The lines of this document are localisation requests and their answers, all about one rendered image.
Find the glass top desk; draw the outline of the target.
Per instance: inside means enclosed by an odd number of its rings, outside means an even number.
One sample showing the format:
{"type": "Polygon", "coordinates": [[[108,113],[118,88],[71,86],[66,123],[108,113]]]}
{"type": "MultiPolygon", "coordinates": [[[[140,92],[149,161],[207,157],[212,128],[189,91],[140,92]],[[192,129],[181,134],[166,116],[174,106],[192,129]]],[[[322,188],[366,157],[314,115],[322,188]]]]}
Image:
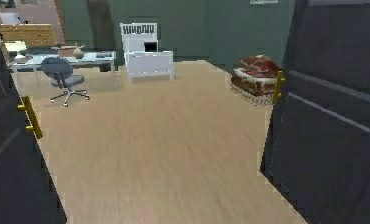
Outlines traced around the glass top desk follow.
{"type": "MultiPolygon", "coordinates": [[[[41,68],[41,63],[46,58],[59,58],[58,54],[40,54],[32,55],[25,63],[12,62],[9,67],[11,71],[18,75],[19,70],[31,69],[36,79],[39,79],[37,71],[41,68]]],[[[72,67],[101,67],[107,65],[110,68],[112,74],[117,71],[116,64],[116,53],[111,52],[85,52],[84,57],[77,59],[75,57],[64,57],[64,60],[68,61],[72,67]]]]}

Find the dark grey room door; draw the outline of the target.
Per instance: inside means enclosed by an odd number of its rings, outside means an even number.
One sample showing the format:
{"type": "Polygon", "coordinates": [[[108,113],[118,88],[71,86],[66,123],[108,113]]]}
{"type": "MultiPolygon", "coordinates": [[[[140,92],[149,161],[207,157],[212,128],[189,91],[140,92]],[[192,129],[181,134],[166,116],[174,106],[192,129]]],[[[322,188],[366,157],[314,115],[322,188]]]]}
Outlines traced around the dark grey room door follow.
{"type": "Polygon", "coordinates": [[[370,224],[370,0],[295,0],[260,170],[307,224],[370,224]]]}
{"type": "Polygon", "coordinates": [[[0,224],[66,224],[67,216],[0,47],[0,224]]]}

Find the grey office chair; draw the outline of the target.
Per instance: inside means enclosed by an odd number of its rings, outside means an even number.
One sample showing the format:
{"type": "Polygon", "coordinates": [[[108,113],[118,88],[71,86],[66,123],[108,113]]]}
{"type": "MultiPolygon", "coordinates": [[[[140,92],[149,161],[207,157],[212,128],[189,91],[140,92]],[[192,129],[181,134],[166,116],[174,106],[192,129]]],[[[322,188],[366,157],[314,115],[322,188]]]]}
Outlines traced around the grey office chair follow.
{"type": "Polygon", "coordinates": [[[51,79],[51,85],[63,91],[62,94],[54,96],[50,99],[54,103],[56,99],[65,96],[63,105],[67,107],[69,100],[73,95],[90,99],[86,89],[75,89],[75,86],[82,84],[85,81],[83,75],[73,73],[73,66],[63,57],[47,57],[41,62],[41,71],[51,79]]]}

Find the wooden slatted cabinet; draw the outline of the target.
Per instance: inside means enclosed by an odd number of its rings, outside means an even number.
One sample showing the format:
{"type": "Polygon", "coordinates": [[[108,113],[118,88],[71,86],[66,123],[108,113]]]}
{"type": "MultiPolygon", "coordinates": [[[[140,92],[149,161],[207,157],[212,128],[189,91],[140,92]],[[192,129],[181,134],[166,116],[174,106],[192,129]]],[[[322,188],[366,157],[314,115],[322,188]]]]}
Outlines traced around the wooden slatted cabinet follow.
{"type": "Polygon", "coordinates": [[[0,25],[0,34],[5,42],[23,41],[27,47],[57,44],[51,24],[0,25]]]}

